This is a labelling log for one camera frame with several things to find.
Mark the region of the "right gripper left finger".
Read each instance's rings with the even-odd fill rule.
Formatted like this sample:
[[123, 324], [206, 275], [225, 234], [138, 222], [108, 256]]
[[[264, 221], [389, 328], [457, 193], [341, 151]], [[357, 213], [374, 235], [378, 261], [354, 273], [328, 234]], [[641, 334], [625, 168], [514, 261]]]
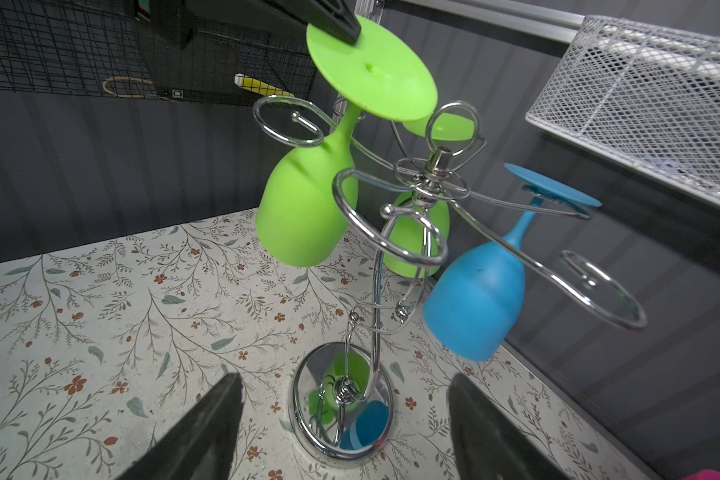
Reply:
[[224, 375], [122, 479], [227, 479], [244, 408], [243, 382]]

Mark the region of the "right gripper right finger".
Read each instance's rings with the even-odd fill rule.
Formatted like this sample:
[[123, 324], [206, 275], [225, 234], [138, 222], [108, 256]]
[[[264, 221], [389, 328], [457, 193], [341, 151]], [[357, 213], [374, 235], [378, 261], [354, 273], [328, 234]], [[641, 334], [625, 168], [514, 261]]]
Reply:
[[455, 464], [462, 479], [564, 479], [464, 374], [447, 390]]

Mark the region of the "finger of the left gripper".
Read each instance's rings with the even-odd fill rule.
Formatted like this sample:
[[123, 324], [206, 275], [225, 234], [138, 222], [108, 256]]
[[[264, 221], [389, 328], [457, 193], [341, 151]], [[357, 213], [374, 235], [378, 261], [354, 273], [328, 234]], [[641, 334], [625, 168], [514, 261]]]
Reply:
[[362, 27], [341, 0], [273, 0], [264, 4], [305, 25], [312, 25], [348, 45], [354, 45]]

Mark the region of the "yellow-green wine glass front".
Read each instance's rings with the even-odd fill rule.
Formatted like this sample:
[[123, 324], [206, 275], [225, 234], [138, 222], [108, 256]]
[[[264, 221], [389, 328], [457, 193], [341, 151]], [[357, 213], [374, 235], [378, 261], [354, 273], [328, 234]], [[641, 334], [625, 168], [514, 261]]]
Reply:
[[337, 173], [354, 167], [350, 140], [363, 113], [395, 122], [433, 113], [436, 84], [426, 65], [381, 25], [359, 20], [357, 42], [342, 42], [308, 26], [307, 47], [321, 75], [348, 102], [333, 132], [316, 146], [295, 145], [267, 181], [256, 216], [262, 247], [294, 267], [326, 260], [348, 228], [333, 197]]

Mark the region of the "chrome wine glass rack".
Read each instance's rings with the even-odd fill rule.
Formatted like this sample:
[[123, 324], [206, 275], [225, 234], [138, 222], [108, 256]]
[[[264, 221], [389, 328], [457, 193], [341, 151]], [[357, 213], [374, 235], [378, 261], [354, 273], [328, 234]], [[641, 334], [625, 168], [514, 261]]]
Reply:
[[[268, 225], [292, 230], [294, 239], [268, 243], [268, 251], [284, 263], [314, 265], [333, 249], [333, 239], [346, 229], [363, 234], [374, 246], [373, 291], [368, 309], [378, 316], [382, 274], [390, 270], [409, 279], [403, 297], [390, 308], [394, 321], [405, 326], [417, 311], [436, 338], [456, 354], [474, 360], [490, 359], [514, 326], [525, 296], [525, 273], [533, 270], [555, 284], [572, 300], [603, 321], [640, 331], [647, 325], [638, 301], [595, 264], [572, 251], [560, 258], [577, 274], [573, 286], [542, 263], [526, 255], [521, 244], [532, 219], [555, 203], [558, 216], [587, 219], [599, 201], [535, 171], [511, 165], [524, 181], [532, 201], [521, 207], [521, 218], [505, 236], [487, 227], [487, 243], [458, 260], [447, 259], [447, 236], [452, 213], [461, 213], [462, 201], [472, 190], [459, 176], [484, 145], [474, 108], [452, 102], [429, 118], [408, 124], [428, 143], [427, 159], [405, 157], [391, 164], [394, 182], [364, 173], [344, 161], [356, 146], [352, 132], [360, 119], [354, 105], [325, 134], [319, 124], [304, 117], [309, 101], [288, 95], [270, 95], [254, 104], [255, 120], [273, 104], [287, 104], [292, 119], [310, 132], [307, 139], [287, 136], [267, 127], [266, 133], [289, 146], [284, 175], [273, 174], [269, 186], [283, 193], [296, 186], [304, 204], [315, 214], [298, 220], [279, 198], [263, 200], [257, 231]], [[319, 346], [299, 364], [289, 394], [289, 415], [300, 444], [315, 457], [336, 462], [360, 462], [380, 450], [394, 423], [392, 385], [381, 363], [385, 329], [375, 317], [368, 325], [369, 350], [350, 339]]]

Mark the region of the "pink wine glass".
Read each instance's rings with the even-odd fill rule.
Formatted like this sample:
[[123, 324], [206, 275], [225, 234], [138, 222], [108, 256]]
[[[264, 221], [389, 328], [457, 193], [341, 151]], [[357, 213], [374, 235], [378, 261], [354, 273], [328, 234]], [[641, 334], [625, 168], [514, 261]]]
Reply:
[[683, 480], [720, 480], [720, 472], [712, 469], [705, 469], [684, 477]]

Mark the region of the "blue wine glass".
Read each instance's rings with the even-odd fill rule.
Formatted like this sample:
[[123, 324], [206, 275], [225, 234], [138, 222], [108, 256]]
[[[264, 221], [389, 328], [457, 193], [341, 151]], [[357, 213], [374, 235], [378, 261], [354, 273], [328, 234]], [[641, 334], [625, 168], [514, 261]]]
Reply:
[[524, 264], [494, 242], [457, 258], [428, 297], [423, 318], [451, 352], [491, 360], [515, 325], [525, 296]]

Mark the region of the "green wine glass back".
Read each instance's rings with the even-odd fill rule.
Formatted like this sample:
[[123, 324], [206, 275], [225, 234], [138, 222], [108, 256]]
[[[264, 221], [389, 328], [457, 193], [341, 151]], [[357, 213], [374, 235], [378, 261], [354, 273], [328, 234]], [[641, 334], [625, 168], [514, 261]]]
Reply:
[[[404, 122], [403, 126], [410, 133], [424, 138], [429, 118], [422, 118], [416, 121]], [[433, 126], [432, 139], [436, 144], [441, 142], [468, 142], [474, 134], [474, 122], [468, 118], [451, 113], [440, 115]], [[437, 202], [429, 209], [430, 219], [448, 237], [450, 233], [450, 214], [448, 206], [443, 202]], [[390, 234], [392, 242], [403, 248], [422, 253], [424, 243], [423, 226], [410, 218], [400, 218]], [[407, 264], [394, 256], [384, 255], [385, 266], [402, 277], [414, 278], [416, 267]]]

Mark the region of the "yellow marker in basket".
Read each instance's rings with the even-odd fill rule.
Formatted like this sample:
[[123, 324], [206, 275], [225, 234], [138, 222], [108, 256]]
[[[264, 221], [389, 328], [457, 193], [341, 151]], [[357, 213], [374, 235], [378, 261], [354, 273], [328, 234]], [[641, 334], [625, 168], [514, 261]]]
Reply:
[[293, 94], [283, 90], [281, 88], [278, 88], [274, 85], [268, 84], [266, 82], [263, 82], [261, 80], [255, 79], [253, 77], [247, 76], [242, 73], [236, 73], [234, 76], [234, 83], [238, 88], [241, 88], [243, 90], [261, 95], [261, 96], [286, 96], [286, 97], [293, 97]]

